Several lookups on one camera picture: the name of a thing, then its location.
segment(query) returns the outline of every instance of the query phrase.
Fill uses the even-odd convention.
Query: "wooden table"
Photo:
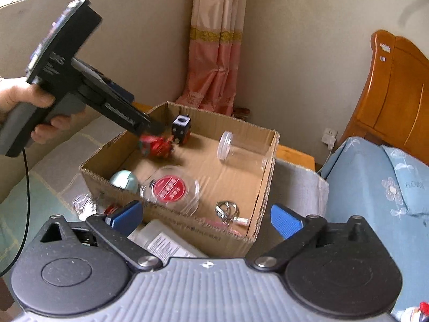
[[[139,103],[134,103],[134,106],[138,108],[138,110],[143,112],[148,112],[152,109],[151,106]],[[308,168],[309,170],[316,170],[316,163],[314,157],[307,155],[306,153],[303,153],[301,151],[293,150],[284,145],[279,145],[277,147],[275,155],[277,158],[285,160],[287,162],[303,166],[305,168]]]

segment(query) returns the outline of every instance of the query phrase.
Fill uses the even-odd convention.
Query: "wooden headboard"
[[[339,144],[360,136],[429,164],[429,60],[385,30],[372,35],[371,47],[368,79]]]

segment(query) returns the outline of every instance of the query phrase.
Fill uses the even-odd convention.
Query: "person's hand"
[[[37,85],[30,85],[25,82],[25,78],[0,78],[0,122],[7,117],[19,102],[31,103],[39,108],[48,108],[54,104],[55,98],[52,94],[45,92]],[[59,115],[51,119],[51,124],[42,123],[31,132],[31,138],[44,144],[49,139],[54,138],[59,131],[68,130],[72,118]]]

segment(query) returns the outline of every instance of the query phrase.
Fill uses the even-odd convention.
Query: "cardboard box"
[[[189,115],[192,134],[186,145],[176,146],[173,156],[168,160],[143,158],[138,147],[138,137],[124,132],[104,145],[81,166],[82,175],[92,195],[98,197],[104,193],[124,206],[140,197],[110,185],[108,180],[115,172],[131,170],[143,182],[162,166],[182,166],[200,184],[200,200],[196,212],[192,216],[186,216],[160,205],[148,204],[144,211],[144,221],[159,219],[209,256],[244,256],[255,242],[262,222],[280,135],[241,120],[174,103],[161,104],[151,110],[150,115],[167,125],[166,134],[171,133],[171,123],[178,115]],[[217,159],[217,146],[224,131],[251,137],[269,146],[269,159],[262,175],[226,166]],[[215,205],[222,200],[235,202],[240,217],[251,219],[247,229],[233,225],[234,230],[241,235],[206,223],[206,219],[219,221],[215,215]]]

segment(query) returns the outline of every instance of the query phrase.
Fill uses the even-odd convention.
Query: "curtain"
[[[232,114],[246,0],[194,0],[189,68],[177,103]]]

